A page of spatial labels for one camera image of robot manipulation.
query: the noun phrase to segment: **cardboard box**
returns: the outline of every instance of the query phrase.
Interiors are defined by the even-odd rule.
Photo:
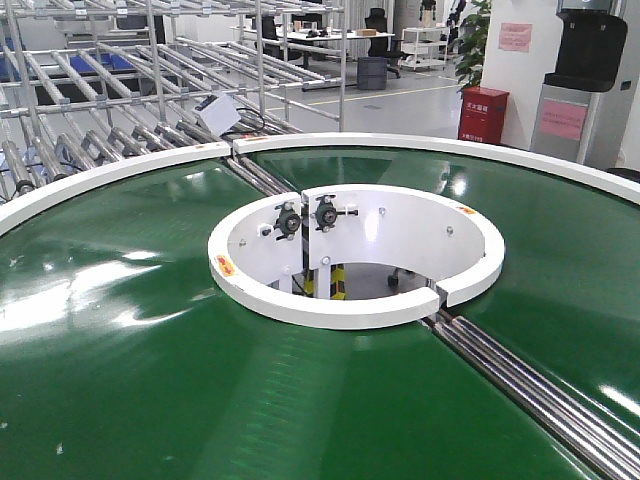
[[[376,33],[378,32],[375,28],[359,28],[356,30],[356,35],[359,37],[375,37]]]

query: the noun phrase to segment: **orange warning label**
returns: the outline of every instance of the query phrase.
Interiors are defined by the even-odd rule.
[[[236,269],[233,267],[233,262],[231,262],[229,257],[225,255],[218,255],[216,260],[218,261],[218,267],[220,267],[222,275],[230,277],[236,274]]]
[[[478,213],[473,208],[469,208],[469,207],[458,207],[458,210],[462,210],[467,215],[473,215],[474,213]]]

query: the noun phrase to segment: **red fire extinguisher box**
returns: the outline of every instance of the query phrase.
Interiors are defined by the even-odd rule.
[[[462,91],[458,140],[500,144],[509,92],[483,87]]]

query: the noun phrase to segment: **potted plant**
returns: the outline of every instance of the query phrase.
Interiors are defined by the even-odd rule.
[[[458,38],[460,58],[456,64],[461,89],[480,85],[491,17],[491,0],[471,0],[474,12],[464,20]]]

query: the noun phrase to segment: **pink sign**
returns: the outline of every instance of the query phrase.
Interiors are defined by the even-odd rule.
[[[540,131],[556,137],[580,140],[587,107],[545,100],[542,104]]]
[[[511,52],[528,52],[532,30],[530,23],[503,23],[498,47]]]

